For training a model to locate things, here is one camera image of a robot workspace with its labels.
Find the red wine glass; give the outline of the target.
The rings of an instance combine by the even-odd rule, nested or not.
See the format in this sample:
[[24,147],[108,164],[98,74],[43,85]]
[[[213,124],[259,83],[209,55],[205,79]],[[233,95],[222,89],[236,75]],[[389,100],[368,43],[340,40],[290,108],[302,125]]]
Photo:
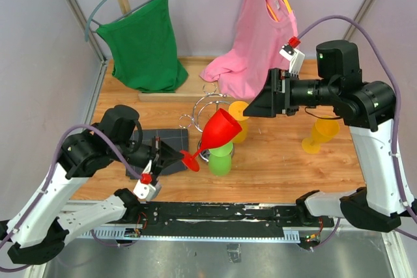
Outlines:
[[219,109],[206,123],[197,152],[190,154],[181,150],[182,163],[190,170],[198,172],[200,166],[196,157],[204,150],[219,148],[230,142],[242,131],[241,125],[226,110]]

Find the green wine glass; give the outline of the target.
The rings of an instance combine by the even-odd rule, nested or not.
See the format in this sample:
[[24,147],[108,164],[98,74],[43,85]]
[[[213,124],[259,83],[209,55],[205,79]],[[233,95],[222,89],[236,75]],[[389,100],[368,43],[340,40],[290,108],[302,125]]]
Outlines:
[[208,167],[212,174],[225,176],[231,170],[233,143],[229,142],[221,147],[209,149]]

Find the yellow wine glass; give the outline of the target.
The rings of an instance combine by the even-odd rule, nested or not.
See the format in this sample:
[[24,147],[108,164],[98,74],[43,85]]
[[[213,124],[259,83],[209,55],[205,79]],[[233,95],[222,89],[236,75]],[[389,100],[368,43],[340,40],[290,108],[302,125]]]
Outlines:
[[248,103],[244,101],[235,101],[229,108],[228,113],[239,123],[242,130],[233,138],[233,143],[242,143],[248,133],[247,120],[249,117],[244,116],[244,110],[248,107]]
[[332,140],[339,133],[337,120],[317,119],[309,137],[302,140],[302,149],[308,154],[317,154],[321,145]]

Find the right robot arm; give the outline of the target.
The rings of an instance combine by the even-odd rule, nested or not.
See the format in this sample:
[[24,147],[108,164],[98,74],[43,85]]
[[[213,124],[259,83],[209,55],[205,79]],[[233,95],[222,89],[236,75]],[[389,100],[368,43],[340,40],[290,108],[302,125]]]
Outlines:
[[416,217],[416,198],[405,177],[398,144],[401,97],[395,81],[366,83],[357,45],[346,40],[319,44],[317,79],[300,79],[299,40],[281,48],[289,69],[272,68],[245,117],[293,116],[300,107],[330,106],[349,128],[365,186],[345,193],[311,191],[296,200],[295,217],[309,226],[320,216],[346,219],[352,226],[390,232],[402,217]]

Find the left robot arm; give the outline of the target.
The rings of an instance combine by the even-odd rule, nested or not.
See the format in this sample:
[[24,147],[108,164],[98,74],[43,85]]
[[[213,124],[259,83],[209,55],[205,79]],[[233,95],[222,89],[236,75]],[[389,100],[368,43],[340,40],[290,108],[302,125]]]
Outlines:
[[[155,198],[158,176],[183,155],[153,137],[143,144],[139,113],[126,105],[108,109],[99,123],[71,127],[60,139],[40,187],[12,219],[1,222],[1,243],[17,266],[40,265],[55,258],[81,234],[112,221],[132,223],[140,202]],[[139,191],[118,189],[106,200],[75,213],[62,209],[75,192],[100,169],[114,161],[136,176]]]

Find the chrome wine glass rack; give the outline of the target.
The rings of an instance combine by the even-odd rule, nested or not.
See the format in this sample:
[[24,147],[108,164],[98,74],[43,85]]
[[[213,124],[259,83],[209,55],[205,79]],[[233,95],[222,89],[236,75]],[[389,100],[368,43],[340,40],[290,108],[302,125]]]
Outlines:
[[[189,124],[187,126],[179,124],[180,128],[182,129],[187,129],[191,126],[194,126],[199,132],[203,133],[203,127],[200,126],[200,116],[202,115],[203,111],[205,110],[206,107],[210,106],[210,105],[215,105],[215,111],[219,110],[220,105],[230,105],[231,102],[228,102],[227,100],[225,100],[226,95],[225,94],[221,94],[221,93],[216,93],[217,88],[214,88],[214,92],[207,92],[205,90],[205,86],[203,86],[203,92],[206,94],[204,97],[200,98],[198,101],[196,101],[193,110],[192,110],[192,114],[191,115],[187,115],[187,114],[183,114],[180,117],[180,122],[181,120],[189,120]],[[233,151],[231,153],[231,157],[233,156],[234,153],[234,147],[233,147]],[[199,154],[199,157],[205,161],[207,164],[209,164],[208,162],[208,158],[209,158],[209,149],[208,150],[204,150]]]

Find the dark grey checked cloth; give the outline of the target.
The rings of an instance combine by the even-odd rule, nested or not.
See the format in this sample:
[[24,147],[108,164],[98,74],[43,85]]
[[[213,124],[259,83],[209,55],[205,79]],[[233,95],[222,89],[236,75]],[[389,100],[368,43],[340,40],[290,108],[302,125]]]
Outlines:
[[150,160],[151,173],[156,176],[167,176],[187,169],[180,152],[189,150],[188,130],[151,129],[143,130],[142,134],[138,150],[126,157],[136,173],[141,173]]

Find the pink t-shirt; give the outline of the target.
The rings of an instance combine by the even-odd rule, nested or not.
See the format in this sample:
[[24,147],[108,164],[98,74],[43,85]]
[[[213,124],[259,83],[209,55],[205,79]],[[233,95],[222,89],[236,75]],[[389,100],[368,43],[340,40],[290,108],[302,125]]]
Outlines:
[[280,49],[297,35],[295,12],[288,0],[243,0],[231,50],[215,58],[200,77],[216,81],[220,92],[236,99],[253,99],[269,69],[288,69],[289,61]]

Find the green t-shirt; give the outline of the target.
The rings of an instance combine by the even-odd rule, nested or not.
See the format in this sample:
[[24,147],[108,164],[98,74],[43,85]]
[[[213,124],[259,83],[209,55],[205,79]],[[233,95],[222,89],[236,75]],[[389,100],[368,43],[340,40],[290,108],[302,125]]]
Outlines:
[[112,76],[125,86],[142,93],[172,93],[188,79],[177,55],[169,0],[151,0],[96,32],[113,57]]

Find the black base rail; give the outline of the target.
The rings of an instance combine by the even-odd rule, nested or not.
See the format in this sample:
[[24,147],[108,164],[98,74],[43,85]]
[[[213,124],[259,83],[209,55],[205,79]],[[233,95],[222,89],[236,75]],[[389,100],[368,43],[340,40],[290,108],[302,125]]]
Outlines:
[[215,202],[150,202],[113,221],[143,236],[174,238],[281,238],[285,227],[323,229],[329,217],[308,217],[293,205]]

